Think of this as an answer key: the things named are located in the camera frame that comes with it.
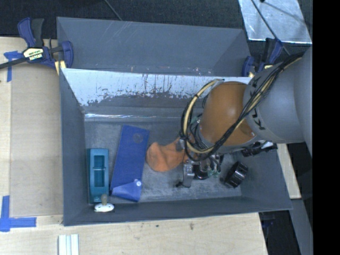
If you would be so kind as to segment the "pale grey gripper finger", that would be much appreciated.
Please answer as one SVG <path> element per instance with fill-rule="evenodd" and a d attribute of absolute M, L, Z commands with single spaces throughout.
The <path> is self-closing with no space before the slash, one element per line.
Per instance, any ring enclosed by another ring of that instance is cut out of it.
<path fill-rule="evenodd" d="M 186 188 L 190 188 L 194 179 L 195 173 L 192 166 L 183 166 L 183 179 L 182 185 Z"/>

